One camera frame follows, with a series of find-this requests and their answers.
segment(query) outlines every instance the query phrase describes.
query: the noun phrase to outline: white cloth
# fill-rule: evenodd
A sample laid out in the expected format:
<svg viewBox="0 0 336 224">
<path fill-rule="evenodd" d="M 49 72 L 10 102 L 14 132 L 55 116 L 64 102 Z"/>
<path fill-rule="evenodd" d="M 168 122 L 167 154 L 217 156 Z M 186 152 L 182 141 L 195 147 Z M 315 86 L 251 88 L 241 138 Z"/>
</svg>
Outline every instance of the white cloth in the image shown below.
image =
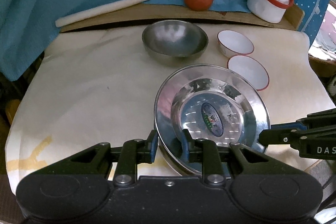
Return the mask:
<svg viewBox="0 0 336 224">
<path fill-rule="evenodd" d="M 293 122 L 335 107 L 309 66 L 309 39 L 304 33 L 243 25 L 200 27 L 208 34 L 209 45 L 196 63 L 226 66 L 227 58 L 217 45 L 217 33 L 223 29 L 239 31 L 254 43 L 251 56 L 270 77 L 260 95 L 271 123 Z M 121 146 L 148 136 L 157 90 L 175 69 L 149 57 L 141 40 L 144 28 L 65 33 L 48 47 L 6 144 L 14 193 L 24 176 L 96 143 Z M 316 161 L 299 158 L 289 145 L 270 146 L 267 154 L 302 170 Z M 176 175 L 160 152 L 154 164 L 140 165 L 138 173 Z"/>
</svg>

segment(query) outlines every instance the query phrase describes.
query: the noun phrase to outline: stainless steel plate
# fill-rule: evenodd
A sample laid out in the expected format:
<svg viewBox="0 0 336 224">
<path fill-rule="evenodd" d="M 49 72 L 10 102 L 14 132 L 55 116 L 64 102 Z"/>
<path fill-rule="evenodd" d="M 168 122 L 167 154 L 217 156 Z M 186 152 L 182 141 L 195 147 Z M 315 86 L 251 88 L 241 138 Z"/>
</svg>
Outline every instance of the stainless steel plate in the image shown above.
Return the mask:
<svg viewBox="0 0 336 224">
<path fill-rule="evenodd" d="M 199 174 L 202 166 L 186 161 L 182 129 L 188 129 L 193 139 L 210 139 L 219 146 L 236 141 L 264 153 L 258 136 L 270 128 L 258 92 L 235 72 L 209 64 L 191 65 L 170 75 L 157 93 L 154 117 L 169 160 L 180 165 L 176 170 L 193 174 Z"/>
</svg>

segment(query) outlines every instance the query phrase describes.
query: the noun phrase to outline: yellow stain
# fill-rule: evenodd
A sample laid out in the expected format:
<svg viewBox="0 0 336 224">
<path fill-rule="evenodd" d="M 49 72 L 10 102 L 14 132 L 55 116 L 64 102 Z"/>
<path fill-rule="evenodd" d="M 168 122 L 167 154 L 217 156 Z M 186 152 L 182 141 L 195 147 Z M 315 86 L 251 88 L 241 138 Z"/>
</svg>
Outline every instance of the yellow stain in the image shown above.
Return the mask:
<svg viewBox="0 0 336 224">
<path fill-rule="evenodd" d="M 6 163 L 7 172 L 14 170 L 33 170 L 46 167 L 48 164 L 45 160 L 37 160 L 37 156 L 52 142 L 51 136 L 46 137 L 38 146 L 33 149 L 31 155 L 23 160 L 10 160 Z"/>
</svg>

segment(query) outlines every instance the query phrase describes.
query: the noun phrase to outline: brown floor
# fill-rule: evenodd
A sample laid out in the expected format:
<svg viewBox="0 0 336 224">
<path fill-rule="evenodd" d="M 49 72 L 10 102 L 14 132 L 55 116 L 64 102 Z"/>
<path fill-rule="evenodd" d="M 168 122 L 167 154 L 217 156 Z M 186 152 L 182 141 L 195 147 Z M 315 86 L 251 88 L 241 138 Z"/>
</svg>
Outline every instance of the brown floor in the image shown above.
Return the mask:
<svg viewBox="0 0 336 224">
<path fill-rule="evenodd" d="M 6 173 L 5 144 L 9 125 L 0 115 L 0 222 L 19 224 L 24 220 Z"/>
</svg>

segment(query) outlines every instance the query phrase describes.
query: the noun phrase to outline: small cup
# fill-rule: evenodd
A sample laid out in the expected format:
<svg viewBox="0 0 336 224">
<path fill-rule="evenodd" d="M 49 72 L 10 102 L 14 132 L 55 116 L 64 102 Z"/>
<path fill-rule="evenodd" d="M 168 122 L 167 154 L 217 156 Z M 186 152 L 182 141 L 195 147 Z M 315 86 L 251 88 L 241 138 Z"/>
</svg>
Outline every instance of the small cup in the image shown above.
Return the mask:
<svg viewBox="0 0 336 224">
<path fill-rule="evenodd" d="M 252 41 L 241 33 L 224 30 L 218 33 L 217 38 L 219 48 L 227 58 L 237 54 L 248 55 L 254 51 Z"/>
<path fill-rule="evenodd" d="M 269 75 L 257 60 L 246 55 L 234 55 L 227 62 L 227 68 L 245 78 L 257 91 L 269 85 Z"/>
</svg>

